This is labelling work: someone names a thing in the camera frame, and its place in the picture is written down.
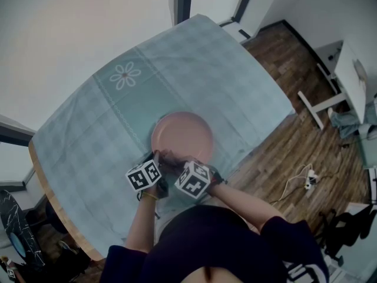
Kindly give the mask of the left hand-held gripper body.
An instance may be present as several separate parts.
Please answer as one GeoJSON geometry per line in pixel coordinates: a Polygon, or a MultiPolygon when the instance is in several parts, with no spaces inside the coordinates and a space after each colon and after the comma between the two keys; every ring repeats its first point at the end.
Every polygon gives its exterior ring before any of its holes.
{"type": "Polygon", "coordinates": [[[168,184],[153,159],[138,164],[125,175],[137,199],[141,199],[144,190],[157,185],[158,198],[168,197],[168,184]]]}

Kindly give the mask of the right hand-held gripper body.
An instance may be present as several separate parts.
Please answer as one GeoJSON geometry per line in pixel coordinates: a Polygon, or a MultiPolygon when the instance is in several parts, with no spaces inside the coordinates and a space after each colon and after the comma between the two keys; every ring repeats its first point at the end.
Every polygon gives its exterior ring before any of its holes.
{"type": "Polygon", "coordinates": [[[187,162],[174,185],[188,196],[198,199],[210,185],[210,170],[195,161],[187,162]]]}

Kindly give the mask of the big pink plate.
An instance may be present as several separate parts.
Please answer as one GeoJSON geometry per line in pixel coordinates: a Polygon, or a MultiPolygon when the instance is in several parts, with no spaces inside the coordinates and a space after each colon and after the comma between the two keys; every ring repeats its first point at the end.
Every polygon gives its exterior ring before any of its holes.
{"type": "Polygon", "coordinates": [[[151,134],[152,151],[172,151],[177,157],[192,156],[207,164],[214,138],[210,126],[199,115],[180,111],[164,116],[151,134]]]}

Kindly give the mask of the person's right forearm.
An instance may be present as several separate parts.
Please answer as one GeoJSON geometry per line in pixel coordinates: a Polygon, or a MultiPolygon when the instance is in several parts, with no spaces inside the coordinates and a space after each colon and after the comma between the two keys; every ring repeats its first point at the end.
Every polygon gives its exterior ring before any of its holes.
{"type": "Polygon", "coordinates": [[[269,203],[228,185],[214,185],[208,193],[234,210],[259,232],[271,218],[284,219],[283,215],[269,203]]]}

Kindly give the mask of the person's left forearm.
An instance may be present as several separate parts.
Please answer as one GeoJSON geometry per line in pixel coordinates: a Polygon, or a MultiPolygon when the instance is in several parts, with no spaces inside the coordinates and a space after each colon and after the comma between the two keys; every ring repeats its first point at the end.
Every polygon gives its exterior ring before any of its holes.
{"type": "Polygon", "coordinates": [[[154,246],[155,211],[157,194],[147,190],[141,195],[138,208],[131,224],[125,247],[149,253],[154,246]]]}

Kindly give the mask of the blue round dish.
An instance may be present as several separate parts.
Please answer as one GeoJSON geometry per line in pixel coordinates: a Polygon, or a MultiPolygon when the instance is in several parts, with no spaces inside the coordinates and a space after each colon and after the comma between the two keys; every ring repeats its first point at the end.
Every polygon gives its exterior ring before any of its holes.
{"type": "Polygon", "coordinates": [[[17,251],[17,253],[21,257],[25,258],[26,257],[25,248],[24,248],[22,242],[20,241],[20,239],[14,233],[10,233],[9,238],[10,238],[11,243],[14,246],[15,250],[17,251]]]}

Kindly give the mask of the light green checked tablecloth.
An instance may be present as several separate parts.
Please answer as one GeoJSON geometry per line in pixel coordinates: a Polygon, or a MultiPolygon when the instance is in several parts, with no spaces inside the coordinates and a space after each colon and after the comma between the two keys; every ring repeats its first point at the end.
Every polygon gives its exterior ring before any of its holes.
{"type": "Polygon", "coordinates": [[[177,111],[206,121],[209,164],[229,177],[295,110],[262,65],[204,15],[100,68],[36,132],[30,152],[41,183],[102,257],[125,241],[138,206],[126,173],[151,153],[157,122],[177,111]]]}

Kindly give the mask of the person's dark shirt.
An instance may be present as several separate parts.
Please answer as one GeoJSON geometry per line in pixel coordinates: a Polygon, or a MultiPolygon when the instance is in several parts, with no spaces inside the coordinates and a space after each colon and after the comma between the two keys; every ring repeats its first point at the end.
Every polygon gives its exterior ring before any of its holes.
{"type": "Polygon", "coordinates": [[[305,221],[276,216],[255,233],[230,209],[207,205],[177,215],[149,253],[111,246],[100,283],[180,283],[206,266],[244,283],[329,283],[305,221]]]}

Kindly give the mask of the wooden table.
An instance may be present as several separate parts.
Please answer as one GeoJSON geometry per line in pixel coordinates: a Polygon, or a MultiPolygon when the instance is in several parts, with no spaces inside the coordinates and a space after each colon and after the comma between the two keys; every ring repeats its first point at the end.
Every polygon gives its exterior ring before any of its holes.
{"type": "Polygon", "coordinates": [[[73,240],[78,244],[78,246],[93,260],[101,261],[104,257],[85,239],[84,235],[77,229],[77,227],[70,220],[65,210],[62,208],[59,200],[57,199],[54,191],[51,189],[47,178],[45,177],[44,171],[41,167],[41,164],[38,160],[37,153],[35,151],[34,144],[32,140],[28,145],[29,154],[33,163],[34,170],[38,176],[41,187],[45,192],[47,199],[49,200],[52,208],[59,217],[62,224],[65,226],[66,230],[73,238],[73,240]]]}

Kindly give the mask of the white power strip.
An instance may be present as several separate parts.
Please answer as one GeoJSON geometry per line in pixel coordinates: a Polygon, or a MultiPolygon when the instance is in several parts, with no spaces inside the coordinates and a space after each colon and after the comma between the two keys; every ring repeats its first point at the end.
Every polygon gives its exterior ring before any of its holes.
{"type": "Polygon", "coordinates": [[[318,182],[318,175],[315,173],[313,169],[309,169],[306,175],[306,181],[305,181],[305,189],[310,190],[312,185],[317,184],[318,182]]]}

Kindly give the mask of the black marble round table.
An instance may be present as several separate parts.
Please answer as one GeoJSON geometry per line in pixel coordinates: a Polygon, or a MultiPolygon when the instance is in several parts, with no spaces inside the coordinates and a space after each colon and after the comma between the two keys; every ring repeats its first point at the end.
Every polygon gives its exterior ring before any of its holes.
{"type": "Polygon", "coordinates": [[[45,261],[38,241],[21,207],[6,190],[0,191],[0,219],[8,239],[10,240],[10,233],[14,233],[22,242],[26,252],[26,257],[21,257],[24,262],[33,268],[42,269],[45,261]]]}

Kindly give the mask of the black office chair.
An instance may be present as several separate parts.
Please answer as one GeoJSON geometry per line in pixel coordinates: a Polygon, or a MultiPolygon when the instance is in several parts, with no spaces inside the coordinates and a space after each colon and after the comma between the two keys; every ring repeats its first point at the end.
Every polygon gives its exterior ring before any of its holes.
{"type": "Polygon", "coordinates": [[[327,220],[326,215],[320,211],[322,219],[322,231],[315,236],[319,240],[318,245],[325,250],[325,254],[338,263],[344,264],[343,256],[336,256],[341,247],[353,246],[358,238],[366,239],[370,233],[373,221],[377,216],[376,205],[368,205],[361,211],[352,215],[349,212],[337,214],[334,209],[330,210],[332,215],[327,220]]]}

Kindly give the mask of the teal cabinet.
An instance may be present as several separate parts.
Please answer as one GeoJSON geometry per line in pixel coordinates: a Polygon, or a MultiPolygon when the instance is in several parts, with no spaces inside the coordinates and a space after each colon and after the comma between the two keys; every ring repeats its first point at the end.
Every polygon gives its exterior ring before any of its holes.
{"type": "Polygon", "coordinates": [[[377,167],[377,127],[373,127],[366,134],[360,134],[358,145],[364,168],[377,167]]]}

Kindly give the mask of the white desk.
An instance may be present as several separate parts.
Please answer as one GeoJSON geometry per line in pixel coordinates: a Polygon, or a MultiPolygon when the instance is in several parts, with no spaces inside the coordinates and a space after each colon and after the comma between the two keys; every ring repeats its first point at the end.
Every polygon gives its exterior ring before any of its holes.
{"type": "Polygon", "coordinates": [[[358,117],[361,120],[364,119],[366,106],[366,83],[359,81],[354,69],[353,60],[357,59],[358,57],[353,52],[351,47],[346,42],[343,42],[335,64],[335,69],[332,74],[336,82],[338,82],[340,85],[340,93],[315,106],[310,104],[308,99],[301,91],[297,93],[321,130],[324,129],[324,125],[318,116],[318,112],[327,110],[329,107],[332,107],[345,100],[351,104],[351,107],[356,111],[358,117]]]}

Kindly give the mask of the grey item on desk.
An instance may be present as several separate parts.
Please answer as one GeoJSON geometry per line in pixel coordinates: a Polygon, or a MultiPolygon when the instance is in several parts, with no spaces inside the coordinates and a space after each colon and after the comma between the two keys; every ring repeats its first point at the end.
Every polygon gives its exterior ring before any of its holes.
{"type": "Polygon", "coordinates": [[[368,75],[367,75],[367,73],[365,71],[364,66],[360,62],[360,60],[359,59],[353,60],[353,66],[354,66],[354,69],[356,71],[356,74],[358,76],[359,81],[363,82],[363,83],[366,83],[367,80],[368,80],[368,75]]]}

